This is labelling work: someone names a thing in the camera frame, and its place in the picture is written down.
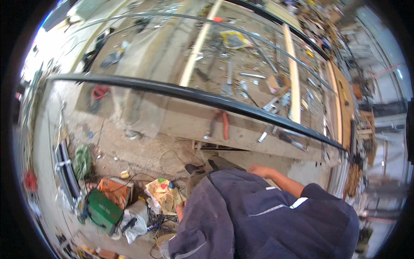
person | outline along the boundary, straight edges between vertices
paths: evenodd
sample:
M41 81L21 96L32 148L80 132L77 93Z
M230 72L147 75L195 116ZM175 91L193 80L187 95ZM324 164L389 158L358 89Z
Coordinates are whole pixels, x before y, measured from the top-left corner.
M165 258L352 257L359 220L345 201L266 166L246 172L222 157L208 161L186 165L188 200L176 208L177 235L160 249Z

black shoe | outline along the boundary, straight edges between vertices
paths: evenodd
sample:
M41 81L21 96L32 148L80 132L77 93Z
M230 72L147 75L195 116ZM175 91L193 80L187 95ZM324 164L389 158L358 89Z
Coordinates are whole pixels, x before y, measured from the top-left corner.
M198 166L197 167L197 166L192 165L192 164L186 164L185 165L185 169L189 174L191 174L195 170L199 170L201 167L203 167L203 166Z

concrete floor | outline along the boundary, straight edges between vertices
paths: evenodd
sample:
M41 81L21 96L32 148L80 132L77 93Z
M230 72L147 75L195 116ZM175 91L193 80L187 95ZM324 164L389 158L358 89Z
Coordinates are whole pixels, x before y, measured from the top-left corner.
M115 1L106 2L90 20L105 17L117 5ZM43 34L43 41L47 42L49 37L62 38L65 28L54 29ZM77 34L78 41L87 39L95 28L90 27ZM48 52L47 44L43 46L40 44L38 47L41 51L39 54ZM71 48L72 46L66 44L62 49L67 53ZM81 48L82 44L79 44L59 59L62 63L62 73L68 72ZM54 49L56 52L61 51L56 46ZM72 82L56 82L49 85L39 110L34 138L34 169L38 177L42 225L55 247L58 247L55 234L62 232L67 238L73 237L80 246L101 247L129 258L151 258L149 252L155 243L153 233L137 238L132 244L128 244L125 237L114 241L88 220L85 225L79 224L74 214L60 208L55 202L57 184L51 150L56 143L61 100L67 104L64 115L70 132L70 149L75 149L80 144L88 145L93 153L96 172L100 176L119 176L121 171L128 170L130 175L139 173L134 180L141 180L137 182L141 186L143 183L163 177L169 180L178 179L176 185L183 188L188 177L184 164L202 165L210 155L216 153L194 150L191 140L164 134L158 134L151 139L130 140L125 137L124 129L118 128L109 119L75 109L80 89ZM92 138L89 137L89 132L93 133ZM276 168L303 184L316 182L327 188L329 169L325 164L315 166L315 162L302 162L247 151L219 151L218 154L244 168L257 162ZM152 254L160 257L157 251L153 251Z

green box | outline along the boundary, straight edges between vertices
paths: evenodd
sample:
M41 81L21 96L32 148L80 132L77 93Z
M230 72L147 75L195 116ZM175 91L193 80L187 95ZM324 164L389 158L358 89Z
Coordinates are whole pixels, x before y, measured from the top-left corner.
M111 236L122 219L123 210L98 189L89 192L87 204L89 219Z

